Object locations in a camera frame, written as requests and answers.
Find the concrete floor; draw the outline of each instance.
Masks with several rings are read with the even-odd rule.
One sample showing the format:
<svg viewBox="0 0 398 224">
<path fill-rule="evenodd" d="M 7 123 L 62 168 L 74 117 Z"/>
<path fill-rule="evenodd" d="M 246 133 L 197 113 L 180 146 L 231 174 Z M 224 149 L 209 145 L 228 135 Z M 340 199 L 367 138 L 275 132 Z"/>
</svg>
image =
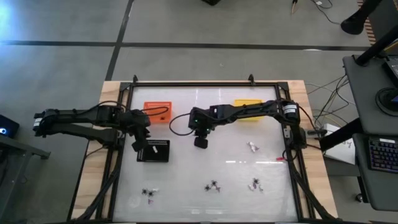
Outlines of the concrete floor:
<svg viewBox="0 0 398 224">
<path fill-rule="evenodd" d="M 0 1 L 0 40 L 115 42 L 128 0 Z M 357 10 L 356 0 L 332 0 L 326 13 L 342 21 Z M 290 15 L 290 0 L 222 0 L 210 7 L 199 0 L 135 0 L 125 42 L 368 46 L 366 34 L 350 36 L 330 24 L 310 2 Z M 87 141 L 67 135 L 35 138 L 33 114 L 46 108 L 87 108 L 99 100 L 113 47 L 57 47 L 0 44 L 0 114 L 21 124 L 17 139 L 51 151 L 47 161 L 32 159 L 27 182 L 10 218 L 31 223 L 67 217 Z M 122 47 L 112 80 L 299 79 L 325 84 L 342 75 L 350 51 L 168 49 Z M 314 89 L 308 85 L 307 90 Z M 349 86 L 340 93 L 353 100 Z M 320 109 L 329 96 L 309 96 Z M 339 99 L 331 110 L 341 106 Z M 354 106 L 337 112 L 357 118 Z M 398 213 L 358 204 L 356 179 L 330 178 L 340 218 L 396 221 Z"/>
</svg>

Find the chair wheel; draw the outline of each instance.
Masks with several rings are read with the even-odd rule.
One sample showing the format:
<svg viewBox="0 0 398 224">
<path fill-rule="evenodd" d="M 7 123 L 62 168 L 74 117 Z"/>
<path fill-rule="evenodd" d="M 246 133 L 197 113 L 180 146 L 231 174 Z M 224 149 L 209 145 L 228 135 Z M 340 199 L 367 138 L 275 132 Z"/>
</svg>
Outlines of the chair wheel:
<svg viewBox="0 0 398 224">
<path fill-rule="evenodd" d="M 362 197 L 362 194 L 357 194 L 356 196 L 355 196 L 355 201 L 357 201 L 357 202 L 363 202 L 363 197 Z"/>
</svg>

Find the yellow box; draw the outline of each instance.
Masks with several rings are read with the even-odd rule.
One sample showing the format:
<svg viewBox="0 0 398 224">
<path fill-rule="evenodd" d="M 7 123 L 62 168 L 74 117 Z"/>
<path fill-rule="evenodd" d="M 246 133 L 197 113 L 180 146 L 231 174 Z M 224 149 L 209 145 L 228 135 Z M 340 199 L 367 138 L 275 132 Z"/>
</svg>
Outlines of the yellow box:
<svg viewBox="0 0 398 224">
<path fill-rule="evenodd" d="M 260 99 L 237 99 L 234 102 L 234 106 L 252 105 L 252 104 L 257 104 L 257 103 L 262 103 L 262 100 L 260 100 Z M 259 117 L 255 117 L 255 118 L 243 118 L 243 119 L 239 119 L 238 121 L 259 121 L 263 117 L 264 116 L 259 116 Z"/>
</svg>

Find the orange box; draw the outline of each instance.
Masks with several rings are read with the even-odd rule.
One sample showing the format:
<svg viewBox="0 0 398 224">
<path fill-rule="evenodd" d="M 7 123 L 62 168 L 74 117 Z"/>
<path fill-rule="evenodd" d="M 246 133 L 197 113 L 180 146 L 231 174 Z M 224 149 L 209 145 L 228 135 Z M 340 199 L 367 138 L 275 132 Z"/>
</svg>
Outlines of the orange box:
<svg viewBox="0 0 398 224">
<path fill-rule="evenodd" d="M 172 117 L 172 102 L 144 102 L 144 112 L 152 124 L 169 123 Z"/>
</svg>

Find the computer keyboard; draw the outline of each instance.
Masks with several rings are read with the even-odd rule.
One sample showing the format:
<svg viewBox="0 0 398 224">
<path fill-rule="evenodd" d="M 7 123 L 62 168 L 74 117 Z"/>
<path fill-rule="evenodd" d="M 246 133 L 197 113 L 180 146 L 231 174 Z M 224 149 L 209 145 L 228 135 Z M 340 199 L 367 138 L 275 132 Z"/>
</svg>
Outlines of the computer keyboard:
<svg viewBox="0 0 398 224">
<path fill-rule="evenodd" d="M 388 139 L 370 139 L 370 168 L 398 173 L 398 144 Z"/>
</svg>

